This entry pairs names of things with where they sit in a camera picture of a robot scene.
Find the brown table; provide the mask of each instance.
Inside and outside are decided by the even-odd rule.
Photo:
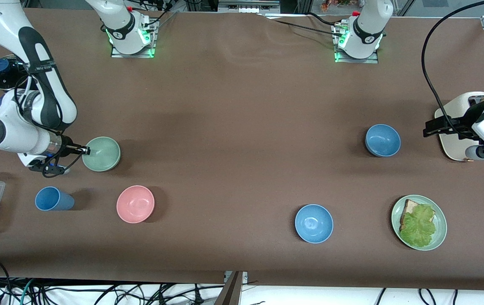
[[[329,36],[253,14],[178,14],[150,60],[110,58],[93,11],[27,14],[79,109],[66,135],[114,137],[122,160],[49,180],[0,151],[0,260],[11,276],[216,283],[247,270],[258,284],[484,289],[484,162],[452,162],[437,137],[422,137],[437,105],[420,49],[436,19],[391,19],[379,64],[341,64]],[[484,91],[478,19],[442,25],[428,73],[444,100]],[[393,158],[365,150],[376,123],[402,136]],[[75,211],[35,208],[50,185],[75,197]],[[141,224],[116,214],[131,185],[157,199]],[[391,207],[407,194],[447,216],[438,249],[411,250],[393,233]],[[323,244],[295,233],[308,203],[333,215]]]

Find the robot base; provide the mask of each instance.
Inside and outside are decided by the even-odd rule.
[[[484,92],[468,92],[464,93],[461,96],[453,99],[452,101],[448,102],[443,106],[447,115],[457,118],[464,116],[468,108],[470,108],[470,102],[468,98],[474,95],[484,95]],[[434,113],[434,118],[439,118],[443,116],[441,109],[437,109]],[[443,151],[445,155],[449,157],[451,160],[455,161],[469,161],[470,159],[466,156],[466,149],[468,147],[478,145],[478,141],[470,140],[470,139],[458,139],[458,135],[444,135],[440,134],[440,142],[441,147],[443,147]]]
[[[116,50],[112,42],[110,42],[110,45],[112,45],[112,52],[110,53],[110,57],[112,58],[154,58],[155,47],[157,46],[157,33],[159,32],[159,21],[150,25],[147,30],[149,31],[149,33],[147,35],[144,35],[144,38],[147,39],[149,37],[149,40],[151,42],[147,46],[145,46],[142,50],[140,50],[139,52],[136,52],[135,54],[123,54],[120,51]]]
[[[331,25],[331,29],[333,33],[344,33],[345,28],[342,27],[342,25],[345,25],[348,23],[347,19],[343,19],[341,21],[341,25],[338,27]],[[373,51],[372,55],[370,55],[367,58],[353,58],[349,56],[342,48],[340,48],[339,41],[342,39],[342,37],[338,36],[333,36],[332,41],[334,43],[334,61],[335,62],[351,62],[351,63],[358,63],[358,64],[377,64],[377,51]]]

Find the bowl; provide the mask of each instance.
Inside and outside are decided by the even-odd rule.
[[[402,213],[404,211],[404,207],[406,206],[406,200],[411,199],[412,201],[416,203],[420,203],[423,205],[430,205],[432,207],[432,210],[436,212],[434,215],[434,218],[432,222],[436,226],[436,232],[432,234],[432,240],[430,243],[424,247],[417,247],[417,246],[412,246],[408,243],[406,243],[402,237],[400,237],[400,218],[402,218]],[[437,247],[439,247],[443,241],[445,240],[445,236],[447,236],[447,220],[445,220],[445,215],[443,214],[443,211],[435,202],[433,202],[431,199],[428,199],[427,197],[421,196],[421,195],[407,195],[402,198],[400,198],[398,201],[393,206],[393,212],[391,214],[391,222],[393,224],[393,230],[394,233],[396,233],[396,236],[402,241],[402,243],[406,244],[408,247],[411,247],[416,250],[420,251],[430,251],[433,250]]]
[[[86,145],[89,155],[83,155],[83,164],[94,172],[104,172],[114,168],[122,156],[121,149],[114,139],[109,137],[95,138]]]
[[[400,135],[398,132],[385,124],[377,124],[366,133],[366,148],[375,156],[390,157],[400,150]]]
[[[319,244],[331,236],[334,222],[329,211],[322,206],[307,205],[296,213],[294,227],[304,241]]]
[[[116,210],[119,217],[130,224],[146,220],[155,207],[155,198],[147,187],[135,185],[128,187],[118,197]]]

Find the toast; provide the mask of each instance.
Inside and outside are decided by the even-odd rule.
[[[414,202],[411,199],[406,199],[406,206],[404,207],[404,211],[402,212],[402,218],[400,218],[400,230],[404,230],[406,228],[404,224],[404,216],[406,213],[413,213],[413,210],[419,205],[419,203]]]

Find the plate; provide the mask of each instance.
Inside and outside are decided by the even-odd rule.
[[[404,207],[406,207],[407,199],[411,199],[414,202],[420,203],[423,205],[430,205],[432,207],[432,210],[436,212],[434,219],[432,220],[432,222],[436,226],[436,232],[432,234],[432,241],[430,242],[430,244],[424,247],[412,246],[406,243],[405,241],[403,241],[403,239],[400,237],[400,218],[402,218],[402,212],[404,211]],[[409,247],[416,250],[420,250],[420,251],[433,250],[439,247],[445,240],[445,236],[447,236],[447,220],[445,220],[445,215],[443,214],[443,211],[441,211],[441,208],[437,206],[437,204],[433,202],[431,199],[428,199],[421,195],[407,195],[400,198],[398,201],[396,201],[395,205],[393,206],[393,212],[390,218],[393,224],[394,233],[396,233],[396,236],[400,239],[400,241],[402,241],[402,243],[405,243]]]

